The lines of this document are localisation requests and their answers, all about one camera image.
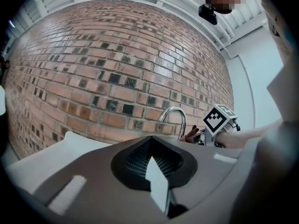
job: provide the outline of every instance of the faucet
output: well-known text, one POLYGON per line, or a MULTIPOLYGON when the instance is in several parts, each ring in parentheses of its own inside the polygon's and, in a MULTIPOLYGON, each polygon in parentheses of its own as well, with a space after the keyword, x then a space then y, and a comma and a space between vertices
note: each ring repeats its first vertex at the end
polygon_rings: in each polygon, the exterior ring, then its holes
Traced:
POLYGON ((164 122, 167 115, 169 113, 171 113, 172 111, 178 111, 181 114, 181 117, 182 117, 182 125, 181 125, 181 129, 179 131, 179 134, 178 134, 178 140, 179 140, 184 135, 185 129, 186 129, 186 113, 182 108, 180 108, 180 107, 170 107, 170 108, 164 110, 163 113, 161 114, 160 118, 159 118, 159 121, 164 122))

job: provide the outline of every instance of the red brick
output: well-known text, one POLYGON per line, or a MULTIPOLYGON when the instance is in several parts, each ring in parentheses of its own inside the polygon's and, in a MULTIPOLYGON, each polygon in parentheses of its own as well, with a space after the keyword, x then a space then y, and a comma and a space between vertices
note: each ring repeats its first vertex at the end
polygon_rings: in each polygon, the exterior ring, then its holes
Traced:
POLYGON ((182 117, 178 112, 173 112, 169 114, 168 122, 173 124, 181 124, 182 117))
POLYGON ((148 108, 146 111, 146 118, 159 120, 161 114, 162 114, 162 111, 160 111, 160 110, 154 110, 154 109, 148 108))
POLYGON ((46 91, 51 93, 57 94, 62 97, 69 98, 71 96, 71 89, 63 87, 59 84, 55 83, 47 83, 46 84, 46 91))
POLYGON ((173 51, 176 51, 176 48, 174 46, 171 46, 170 44, 166 43, 166 42, 161 42, 161 45, 170 49, 170 50, 173 50, 173 51))
POLYGON ((103 42, 112 42, 112 43, 119 43, 121 41, 120 38, 111 37, 111 36, 102 36, 100 40, 103 42))
POLYGON ((138 138, 140 136, 140 134, 138 134, 138 133, 122 131, 119 129, 114 130, 111 128, 106 128, 106 129, 102 128, 102 131, 103 131, 103 138, 108 139, 108 140, 118 141, 118 142, 132 140, 132 139, 138 138))
POLYGON ((182 70, 182 76, 194 81, 194 75, 192 75, 191 73, 189 73, 188 71, 186 70, 182 70))
POLYGON ((107 50, 101 50, 101 49, 89 49, 88 54, 91 56, 96 57, 103 57, 105 58, 108 55, 109 51, 107 50))
POLYGON ((204 111, 207 111, 207 104, 205 104, 204 102, 199 102, 199 108, 204 110, 204 111))
POLYGON ((46 103, 42 103, 41 110, 45 114, 48 114, 49 116, 51 116, 54 119, 57 119, 60 122, 64 122, 64 120, 65 120, 65 113, 54 109, 52 106, 50 106, 46 103))
POLYGON ((134 106, 134 109, 133 109, 133 116, 134 117, 142 118, 143 113, 144 113, 144 108, 143 107, 140 107, 140 106, 137 106, 137 105, 134 106))
POLYGON ((140 59, 145 59, 145 57, 146 57, 146 53, 144 51, 137 50, 137 49, 134 49, 134 48, 131 48, 131 47, 127 48, 125 53, 129 54, 129 55, 136 56, 140 59))
POLYGON ((161 133, 163 133, 163 134, 173 134, 174 133, 174 126, 162 125, 161 133))
POLYGON ((99 69, 92 67, 81 66, 78 70, 78 76, 96 78, 98 76, 99 69))
POLYGON ((85 121, 79 120, 77 118, 68 116, 66 125, 70 128, 76 129, 78 131, 85 131, 85 121))
POLYGON ((186 123, 187 125, 197 125, 197 120, 198 120, 197 117, 187 115, 186 123))
POLYGON ((184 85, 182 85, 182 93, 191 96, 192 98, 195 98, 195 90, 190 89, 184 85))
POLYGON ((110 91, 110 96, 118 99, 123 99, 127 101, 135 101, 136 100, 136 92, 122 88, 119 86, 112 86, 112 89, 110 91))
POLYGON ((49 117, 48 115, 44 115, 43 117, 43 124, 51 128, 52 130, 55 129, 55 120, 49 117))
POLYGON ((83 104, 89 104, 90 99, 91 99, 91 94, 80 91, 80 90, 73 90, 71 94, 71 100, 77 101, 79 103, 83 104))
POLYGON ((186 114, 189 114, 189 115, 194 115, 194 108, 188 106, 188 105, 184 105, 184 104, 181 104, 181 107, 182 109, 185 111, 186 114))
POLYGON ((194 109, 194 116, 203 118, 204 115, 205 115, 205 112, 203 112, 202 110, 194 109))
POLYGON ((124 73, 124 74, 128 74, 130 76, 134 76, 134 77, 140 77, 142 70, 139 68, 136 68, 134 66, 131 65, 127 65, 127 64, 119 64, 118 67, 118 72, 120 73, 124 73))
POLYGON ((102 126, 96 124, 88 124, 87 133, 95 137, 100 137, 101 127, 102 126))
POLYGON ((44 79, 39 79, 37 86, 40 88, 45 88, 47 81, 44 79))
POLYGON ((58 104, 58 96, 56 95, 52 95, 52 94, 47 94, 47 103, 49 103, 52 106, 57 107, 58 104))
POLYGON ((79 56, 77 55, 66 55, 64 58, 64 62, 75 63, 78 58, 79 56))
POLYGON ((55 76, 54 76, 54 81, 56 82, 59 82, 59 83, 65 83, 66 80, 67 80, 67 77, 68 75, 67 74, 64 74, 64 73, 57 73, 55 76))
POLYGON ((98 122, 99 121, 99 111, 91 110, 89 119, 93 122, 98 122))
POLYGON ((101 117, 102 124, 117 127, 117 128, 122 128, 122 129, 125 128, 126 122, 127 122, 126 117, 111 114, 111 113, 103 113, 101 117))
POLYGON ((162 88, 161 86, 151 84, 149 87, 149 94, 154 94, 154 95, 162 96, 165 98, 169 98, 170 90, 162 88))

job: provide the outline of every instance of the camera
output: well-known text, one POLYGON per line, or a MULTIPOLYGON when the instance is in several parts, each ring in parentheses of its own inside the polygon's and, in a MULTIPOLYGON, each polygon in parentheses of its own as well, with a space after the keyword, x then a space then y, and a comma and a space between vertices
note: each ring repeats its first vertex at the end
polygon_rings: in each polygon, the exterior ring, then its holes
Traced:
POLYGON ((206 0, 206 3, 209 6, 201 5, 199 7, 198 15, 213 25, 217 25, 218 23, 217 15, 214 12, 229 14, 233 11, 229 7, 226 7, 227 5, 213 4, 212 0, 206 0))
POLYGON ((209 23, 217 25, 217 15, 214 13, 213 9, 207 7, 206 5, 201 5, 199 7, 198 15, 207 20, 209 23))

